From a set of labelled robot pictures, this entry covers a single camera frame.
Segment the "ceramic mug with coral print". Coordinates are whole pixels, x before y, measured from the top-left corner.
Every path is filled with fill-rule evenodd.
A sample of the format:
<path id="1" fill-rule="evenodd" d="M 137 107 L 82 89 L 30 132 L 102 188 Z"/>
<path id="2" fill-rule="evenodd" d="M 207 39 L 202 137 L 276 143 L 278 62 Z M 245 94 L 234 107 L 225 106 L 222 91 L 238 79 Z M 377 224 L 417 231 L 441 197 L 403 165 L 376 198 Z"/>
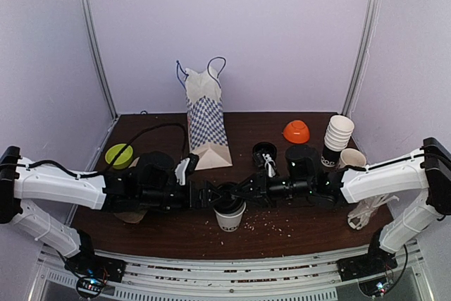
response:
<path id="1" fill-rule="evenodd" d="M 357 149 L 346 148 L 341 151 L 337 169 L 346 166 L 365 167 L 366 157 Z"/>

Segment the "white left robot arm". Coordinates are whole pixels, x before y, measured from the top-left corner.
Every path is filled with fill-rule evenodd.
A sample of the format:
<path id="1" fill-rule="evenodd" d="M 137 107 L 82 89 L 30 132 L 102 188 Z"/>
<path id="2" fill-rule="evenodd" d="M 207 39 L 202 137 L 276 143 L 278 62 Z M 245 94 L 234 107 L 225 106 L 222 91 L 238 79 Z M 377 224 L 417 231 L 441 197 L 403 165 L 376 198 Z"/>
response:
<path id="1" fill-rule="evenodd" d="M 163 152 L 143 154 L 117 172 L 71 172 L 55 161 L 31 162 L 10 146 L 1 155 L 1 223 L 12 223 L 54 248 L 66 268 L 89 277 L 122 278 L 125 263 L 94 253 L 91 237 L 65 226 L 33 203 L 65 202 L 108 213 L 209 208 L 225 193 L 206 183 L 197 189 L 188 176 L 199 161 L 189 154 L 179 164 Z"/>

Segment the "left aluminium frame post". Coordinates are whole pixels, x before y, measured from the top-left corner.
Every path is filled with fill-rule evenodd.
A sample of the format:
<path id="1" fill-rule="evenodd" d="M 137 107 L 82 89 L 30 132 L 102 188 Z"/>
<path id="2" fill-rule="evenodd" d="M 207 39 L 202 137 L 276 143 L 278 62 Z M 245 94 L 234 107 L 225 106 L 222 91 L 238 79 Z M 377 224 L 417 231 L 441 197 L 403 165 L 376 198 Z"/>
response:
<path id="1" fill-rule="evenodd" d="M 100 84 L 101 93 L 105 99 L 106 105 L 109 110 L 109 115 L 113 120 L 117 119 L 118 113 L 116 106 L 113 102 L 112 93 L 106 78 L 104 64 L 101 59 L 101 52 L 99 48 L 99 43 L 94 27 L 94 20 L 92 17 L 92 9 L 89 0 L 80 0 L 80 5 L 82 9 L 82 14 L 85 21 L 85 28 L 87 31 L 87 38 L 89 42 L 89 50 L 92 55 L 92 60 L 94 64 L 94 69 L 96 71 L 97 79 Z"/>

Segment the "green plastic bowl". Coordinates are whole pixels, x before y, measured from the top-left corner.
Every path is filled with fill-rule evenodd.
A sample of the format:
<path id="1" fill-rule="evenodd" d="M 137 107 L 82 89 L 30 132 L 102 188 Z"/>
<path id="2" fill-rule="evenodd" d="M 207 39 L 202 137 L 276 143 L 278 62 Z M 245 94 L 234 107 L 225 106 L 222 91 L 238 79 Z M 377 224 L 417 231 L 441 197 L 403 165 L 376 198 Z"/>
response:
<path id="1" fill-rule="evenodd" d="M 131 145 L 126 146 L 125 143 L 116 144 L 106 151 L 104 159 L 114 170 L 125 169 L 132 163 L 133 148 Z"/>

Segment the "orange plastic bowl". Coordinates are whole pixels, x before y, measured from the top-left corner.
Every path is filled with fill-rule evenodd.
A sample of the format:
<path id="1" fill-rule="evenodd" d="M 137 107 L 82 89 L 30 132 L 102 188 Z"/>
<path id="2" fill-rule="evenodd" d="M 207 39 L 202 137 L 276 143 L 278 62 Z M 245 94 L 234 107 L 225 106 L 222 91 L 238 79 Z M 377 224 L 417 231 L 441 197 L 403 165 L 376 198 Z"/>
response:
<path id="1" fill-rule="evenodd" d="M 285 126 L 283 137 L 293 144 L 305 144 L 310 140 L 310 131 L 304 121 L 294 120 Z"/>

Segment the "right aluminium frame post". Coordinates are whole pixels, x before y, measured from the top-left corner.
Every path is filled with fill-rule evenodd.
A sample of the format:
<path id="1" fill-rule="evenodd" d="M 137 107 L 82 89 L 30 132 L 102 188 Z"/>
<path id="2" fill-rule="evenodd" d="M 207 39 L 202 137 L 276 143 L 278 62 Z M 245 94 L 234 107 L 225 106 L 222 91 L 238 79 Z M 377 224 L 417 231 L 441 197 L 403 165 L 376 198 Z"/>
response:
<path id="1" fill-rule="evenodd" d="M 347 116 L 348 118 L 351 117 L 352 112 L 355 110 L 359 93 L 362 88 L 367 61 L 369 60 L 369 47 L 376 31 L 380 4 L 381 0 L 367 0 L 357 57 L 355 59 L 350 84 L 342 108 L 342 115 Z"/>

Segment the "black cup lid stack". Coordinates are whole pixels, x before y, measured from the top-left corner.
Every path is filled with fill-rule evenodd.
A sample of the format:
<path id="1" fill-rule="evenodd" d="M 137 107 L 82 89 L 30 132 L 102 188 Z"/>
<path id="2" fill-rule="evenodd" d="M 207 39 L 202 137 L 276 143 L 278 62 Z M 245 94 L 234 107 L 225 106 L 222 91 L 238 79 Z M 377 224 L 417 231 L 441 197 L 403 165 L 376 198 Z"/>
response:
<path id="1" fill-rule="evenodd" d="M 252 148 L 252 158 L 254 165 L 257 168 L 263 168 L 266 160 L 264 155 L 269 155 L 270 158 L 275 161 L 277 158 L 277 148 L 274 144 L 270 142 L 259 142 L 255 144 Z"/>

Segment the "white paper coffee cup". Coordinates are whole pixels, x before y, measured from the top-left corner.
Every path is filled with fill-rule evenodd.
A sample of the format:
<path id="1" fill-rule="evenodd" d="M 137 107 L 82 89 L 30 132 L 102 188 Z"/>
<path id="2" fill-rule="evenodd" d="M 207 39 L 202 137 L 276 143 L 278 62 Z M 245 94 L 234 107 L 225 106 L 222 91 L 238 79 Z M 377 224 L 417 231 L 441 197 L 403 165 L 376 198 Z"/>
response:
<path id="1" fill-rule="evenodd" d="M 229 214 L 219 212 L 215 209 L 214 211 L 219 228 L 225 232 L 236 231 L 240 226 L 242 215 L 244 214 L 246 207 L 247 205 L 244 203 L 237 211 Z"/>

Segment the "cardboard cup carrier stack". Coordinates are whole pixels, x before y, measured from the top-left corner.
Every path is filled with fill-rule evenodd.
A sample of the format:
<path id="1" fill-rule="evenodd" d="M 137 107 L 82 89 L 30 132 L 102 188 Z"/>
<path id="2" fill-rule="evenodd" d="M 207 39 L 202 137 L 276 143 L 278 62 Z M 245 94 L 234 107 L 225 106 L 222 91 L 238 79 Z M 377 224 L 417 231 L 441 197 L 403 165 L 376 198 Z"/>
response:
<path id="1" fill-rule="evenodd" d="M 147 212 L 146 209 L 141 209 L 139 211 L 114 213 L 113 215 L 123 223 L 139 224 L 146 216 Z"/>

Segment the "white paper cup stack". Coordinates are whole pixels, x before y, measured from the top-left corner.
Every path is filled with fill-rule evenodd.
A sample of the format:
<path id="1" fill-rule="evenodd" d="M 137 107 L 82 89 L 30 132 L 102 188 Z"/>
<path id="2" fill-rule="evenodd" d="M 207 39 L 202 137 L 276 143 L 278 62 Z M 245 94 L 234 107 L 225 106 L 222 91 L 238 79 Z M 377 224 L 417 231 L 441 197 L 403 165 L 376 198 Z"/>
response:
<path id="1" fill-rule="evenodd" d="M 327 167 L 335 167 L 351 139 L 354 131 L 354 123 L 351 119 L 342 115 L 334 115 L 330 118 L 323 139 L 321 163 Z"/>

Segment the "black plastic cup lid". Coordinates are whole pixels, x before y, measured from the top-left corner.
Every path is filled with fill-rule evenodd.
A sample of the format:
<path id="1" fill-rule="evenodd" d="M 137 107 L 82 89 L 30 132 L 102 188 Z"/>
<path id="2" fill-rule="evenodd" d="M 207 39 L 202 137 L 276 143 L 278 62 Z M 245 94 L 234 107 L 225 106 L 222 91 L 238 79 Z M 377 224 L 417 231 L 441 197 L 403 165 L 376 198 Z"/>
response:
<path id="1" fill-rule="evenodd" d="M 241 210 L 245 201 L 242 198 L 232 197 L 230 191 L 237 183 L 226 182 L 218 186 L 218 191 L 222 194 L 223 199 L 214 205 L 214 210 L 220 214 L 231 215 Z"/>

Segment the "aluminium frame post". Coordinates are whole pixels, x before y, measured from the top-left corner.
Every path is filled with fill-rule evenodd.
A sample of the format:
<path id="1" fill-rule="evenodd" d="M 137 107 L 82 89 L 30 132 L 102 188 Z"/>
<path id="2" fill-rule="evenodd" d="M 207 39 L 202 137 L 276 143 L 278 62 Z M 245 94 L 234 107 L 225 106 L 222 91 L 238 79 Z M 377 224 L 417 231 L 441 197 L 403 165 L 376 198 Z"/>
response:
<path id="1" fill-rule="evenodd" d="M 342 115 L 347 116 L 348 118 L 351 117 L 352 112 L 355 110 L 359 93 L 362 88 L 367 61 L 369 60 L 369 47 L 376 31 L 380 4 L 381 0 L 367 0 L 357 57 L 355 59 L 350 84 L 342 108 Z"/>
<path id="2" fill-rule="evenodd" d="M 80 5 L 82 9 L 82 14 L 85 21 L 85 28 L 87 31 L 87 38 L 89 42 L 89 50 L 92 55 L 92 60 L 94 64 L 94 69 L 96 71 L 97 79 L 100 84 L 101 93 L 105 99 L 106 105 L 109 110 L 109 115 L 113 120 L 117 119 L 118 113 L 116 106 L 113 102 L 112 93 L 106 78 L 104 64 L 101 59 L 101 52 L 99 48 L 99 43 L 94 27 L 94 20 L 92 17 L 92 9 L 89 0 L 80 0 Z"/>

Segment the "blue checkered paper bag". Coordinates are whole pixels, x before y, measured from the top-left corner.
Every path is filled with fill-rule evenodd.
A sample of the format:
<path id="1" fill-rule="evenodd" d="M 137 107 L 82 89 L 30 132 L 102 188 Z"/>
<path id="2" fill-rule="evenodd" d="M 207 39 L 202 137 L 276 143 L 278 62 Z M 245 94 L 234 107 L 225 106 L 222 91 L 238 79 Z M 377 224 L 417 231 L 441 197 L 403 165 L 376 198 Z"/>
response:
<path id="1" fill-rule="evenodd" d="M 198 171 L 233 165 L 220 83 L 225 66 L 222 56 L 212 58 L 201 73 L 176 62 L 176 76 L 185 91 L 190 152 L 199 157 Z"/>

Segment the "metal front rail base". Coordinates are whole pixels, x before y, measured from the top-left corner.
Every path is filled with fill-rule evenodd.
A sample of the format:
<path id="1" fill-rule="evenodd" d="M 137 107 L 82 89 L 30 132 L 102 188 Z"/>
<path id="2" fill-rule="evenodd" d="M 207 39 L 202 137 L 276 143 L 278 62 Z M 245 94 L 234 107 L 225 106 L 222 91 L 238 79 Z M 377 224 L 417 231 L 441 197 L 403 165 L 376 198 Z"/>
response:
<path id="1" fill-rule="evenodd" d="M 398 252 L 399 266 L 386 273 L 343 281 L 336 262 L 364 254 L 366 246 L 266 259 L 189 260 L 99 251 L 122 259 L 120 283 L 108 282 L 100 300 L 367 300 L 370 282 L 398 283 L 384 300 L 434 300 L 416 241 Z"/>

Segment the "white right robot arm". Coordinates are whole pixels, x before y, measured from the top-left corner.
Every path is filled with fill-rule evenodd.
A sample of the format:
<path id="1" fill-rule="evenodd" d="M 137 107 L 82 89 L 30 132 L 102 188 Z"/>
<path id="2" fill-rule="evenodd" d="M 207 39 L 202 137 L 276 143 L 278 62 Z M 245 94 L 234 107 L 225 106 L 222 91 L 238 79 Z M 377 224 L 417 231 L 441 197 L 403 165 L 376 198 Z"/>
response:
<path id="1" fill-rule="evenodd" d="M 450 215 L 450 152 L 434 137 L 404 156 L 365 167 L 346 166 L 325 172 L 319 153 L 307 145 L 285 152 L 288 177 L 255 173 L 231 188 L 233 197 L 260 206 L 277 199 L 306 197 L 311 203 L 336 207 L 370 197 L 418 190 L 417 198 L 395 220 L 372 236 L 366 254 L 337 262 L 344 281 L 383 273 L 397 267 L 395 254 L 432 222 Z"/>

